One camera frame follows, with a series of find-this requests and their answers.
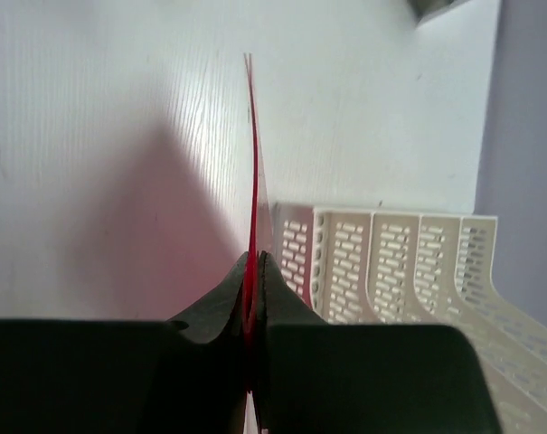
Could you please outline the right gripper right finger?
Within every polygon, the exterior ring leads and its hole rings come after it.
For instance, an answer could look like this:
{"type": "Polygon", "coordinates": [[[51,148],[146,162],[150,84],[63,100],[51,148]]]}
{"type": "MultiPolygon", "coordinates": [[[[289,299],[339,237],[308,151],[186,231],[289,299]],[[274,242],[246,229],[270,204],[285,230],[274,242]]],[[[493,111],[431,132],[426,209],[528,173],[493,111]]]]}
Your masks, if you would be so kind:
{"type": "Polygon", "coordinates": [[[498,433],[481,364],[455,327],[331,325],[259,259],[258,425],[270,433],[498,433]]]}

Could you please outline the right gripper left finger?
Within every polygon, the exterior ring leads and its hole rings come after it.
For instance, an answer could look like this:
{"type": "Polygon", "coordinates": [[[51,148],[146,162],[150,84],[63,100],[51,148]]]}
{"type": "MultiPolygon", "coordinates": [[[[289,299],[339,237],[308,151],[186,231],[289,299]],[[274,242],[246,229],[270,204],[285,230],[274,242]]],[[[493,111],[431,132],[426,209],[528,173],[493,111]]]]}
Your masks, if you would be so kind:
{"type": "Polygon", "coordinates": [[[0,319],[0,433],[241,433],[246,258],[164,321],[0,319]]]}

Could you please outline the red plastic folder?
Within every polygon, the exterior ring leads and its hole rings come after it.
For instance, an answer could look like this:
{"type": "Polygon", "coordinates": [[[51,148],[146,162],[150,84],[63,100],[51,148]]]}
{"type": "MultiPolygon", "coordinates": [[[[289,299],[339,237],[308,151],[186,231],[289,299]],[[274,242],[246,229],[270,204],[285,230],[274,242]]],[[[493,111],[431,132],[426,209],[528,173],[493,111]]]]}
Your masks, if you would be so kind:
{"type": "Polygon", "coordinates": [[[242,331],[244,344],[248,350],[248,367],[246,368],[247,391],[253,405],[256,431],[266,433],[262,412],[259,408],[262,395],[258,393],[257,370],[257,339],[259,321],[264,317],[264,301],[259,274],[260,254],[269,250],[272,244],[271,217],[267,198],[265,175],[259,135],[259,116],[256,105],[255,82],[253,74],[253,56],[249,52],[243,54],[246,78],[249,91],[249,122],[251,130],[252,150],[252,187],[250,203],[250,229],[248,257],[245,265],[242,283],[242,331]]]}

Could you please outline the clear acrylic drawer organizer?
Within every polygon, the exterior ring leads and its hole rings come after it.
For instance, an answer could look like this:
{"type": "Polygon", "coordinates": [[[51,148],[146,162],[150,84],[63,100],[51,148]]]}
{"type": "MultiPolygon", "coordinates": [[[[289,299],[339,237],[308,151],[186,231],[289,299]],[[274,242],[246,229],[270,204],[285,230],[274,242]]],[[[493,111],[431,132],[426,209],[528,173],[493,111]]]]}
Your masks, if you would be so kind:
{"type": "Polygon", "coordinates": [[[461,0],[407,0],[418,23],[428,21],[448,12],[462,3],[461,0]]]}

